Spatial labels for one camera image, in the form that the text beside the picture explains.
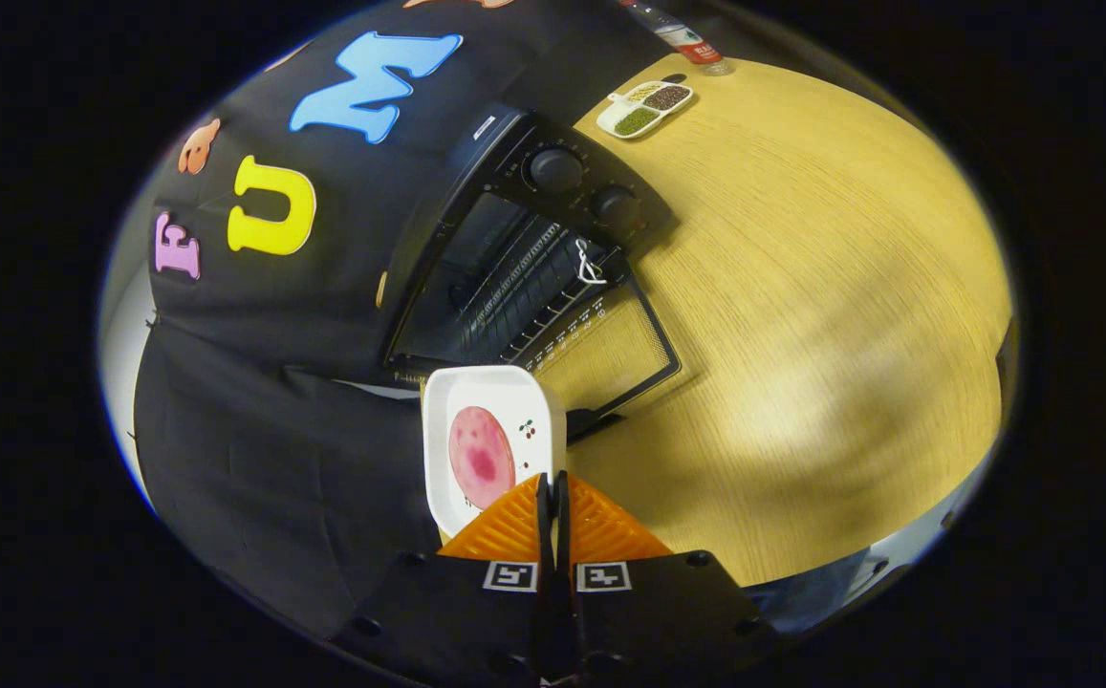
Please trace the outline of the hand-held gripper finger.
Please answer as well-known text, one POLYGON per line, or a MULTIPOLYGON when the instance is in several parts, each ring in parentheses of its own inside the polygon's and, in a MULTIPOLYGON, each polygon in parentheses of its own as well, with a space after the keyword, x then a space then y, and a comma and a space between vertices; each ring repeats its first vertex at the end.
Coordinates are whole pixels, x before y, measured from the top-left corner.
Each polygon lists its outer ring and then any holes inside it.
POLYGON ((403 551, 380 584, 349 614, 333 645, 349 658, 413 684, 536 684, 540 588, 553 557, 547 479, 518 484, 473 523, 517 527, 503 557, 403 551))
POLYGON ((577 476, 553 483, 553 679, 714 682, 766 660, 772 626, 709 551, 675 552, 577 476))

